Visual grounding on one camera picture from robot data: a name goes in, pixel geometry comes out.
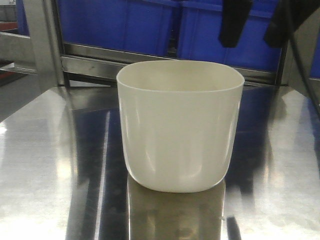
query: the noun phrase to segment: metal frame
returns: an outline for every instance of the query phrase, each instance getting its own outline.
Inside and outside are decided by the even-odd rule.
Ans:
[[[316,10],[295,32],[296,43],[304,65],[306,74],[309,76],[313,64],[313,57],[317,46],[320,28],[320,9]],[[278,72],[277,83],[279,85],[290,85],[299,92],[305,92],[301,76],[291,45],[283,49]]]
[[[178,60],[170,57],[152,56],[95,46],[63,43],[56,0],[23,0],[30,37],[0,32],[0,59],[14,63],[0,69],[38,74],[40,88],[46,91],[52,86],[68,86],[69,76],[77,81],[92,78],[99,83],[115,83],[118,71],[127,64],[151,60]],[[303,61],[310,71],[313,50],[317,42],[320,10],[301,27],[298,44],[306,46]],[[248,82],[286,85],[298,79],[297,67],[292,63],[290,48],[282,51],[277,72],[235,67]]]

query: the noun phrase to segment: cup rim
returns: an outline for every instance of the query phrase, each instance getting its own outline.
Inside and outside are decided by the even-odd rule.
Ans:
[[[130,86],[128,84],[125,84],[123,82],[121,82],[120,80],[120,77],[121,75],[123,74],[124,71],[126,71],[128,68],[133,68],[135,67],[136,65],[143,65],[145,63],[150,63],[150,62],[157,62],[157,61],[165,61],[165,62],[169,62],[169,61],[184,61],[184,62],[198,62],[198,63],[210,63],[210,64],[213,64],[213,65],[220,65],[221,67],[224,67],[224,68],[227,68],[227,69],[230,69],[232,70],[235,74],[237,74],[240,79],[241,79],[241,82],[240,84],[236,85],[236,86],[233,86],[233,87],[228,87],[228,88],[224,88],[224,89],[219,89],[219,90],[195,90],[195,91],[191,91],[191,90],[187,90],[187,91],[177,91],[177,90],[174,90],[174,91],[171,91],[171,90],[154,90],[154,89],[145,89],[145,88],[140,88],[140,87],[135,87],[135,86]],[[168,59],[168,60],[151,60],[151,61],[139,61],[139,62],[135,62],[135,63],[131,63],[125,67],[123,67],[119,72],[118,74],[116,75],[116,82],[117,84],[120,84],[122,86],[125,86],[127,88],[130,88],[130,89],[134,89],[134,90],[137,90],[137,91],[145,91],[145,92],[155,92],[155,93],[166,93],[166,94],[169,94],[169,93],[179,93],[179,94],[197,94],[197,93],[217,93],[217,92],[225,92],[225,91],[230,91],[230,90],[233,90],[233,89],[237,89],[237,88],[240,88],[241,86],[244,85],[245,83],[245,78],[244,76],[239,73],[237,70],[235,70],[233,67],[231,66],[228,66],[228,65],[225,65],[225,64],[221,64],[221,63],[217,63],[217,62],[210,62],[210,61],[197,61],[197,60],[179,60],[179,59]]]

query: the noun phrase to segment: red object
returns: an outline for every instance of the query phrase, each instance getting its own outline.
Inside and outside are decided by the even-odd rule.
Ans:
[[[17,29],[18,24],[16,21],[9,21],[9,22],[0,22],[0,31],[10,30],[10,29]],[[0,71],[0,80],[6,77],[13,75],[13,72],[10,71]]]
[[[17,28],[18,28],[18,24],[16,21],[0,22],[0,31],[17,29]]]

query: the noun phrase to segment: stainless steel table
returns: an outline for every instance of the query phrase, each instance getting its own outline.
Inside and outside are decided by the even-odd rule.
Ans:
[[[246,87],[229,171],[148,190],[124,164],[117,89],[53,88],[0,124],[1,240],[320,240],[320,121],[289,87]]]

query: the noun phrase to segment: blue plastic crate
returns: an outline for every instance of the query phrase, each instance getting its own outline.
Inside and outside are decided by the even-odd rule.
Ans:
[[[179,3],[170,0],[58,0],[58,5],[64,41],[165,55],[173,9]]]
[[[182,59],[224,63],[227,48],[218,40],[222,6],[183,1],[182,7],[177,56]]]
[[[225,64],[267,71],[277,70],[281,49],[269,47],[263,39],[271,17],[270,12],[250,12],[238,45],[228,49]]]
[[[320,78],[320,34],[318,36],[318,42],[313,56],[313,64],[311,68],[310,77]]]
[[[26,19],[23,0],[16,0],[16,21],[18,24],[18,33],[21,35],[29,35],[29,29]]]
[[[270,11],[251,10],[237,47],[225,48],[218,40],[221,5],[184,1],[182,7],[179,58],[267,71],[277,69],[281,49],[271,48],[263,40],[272,17]]]

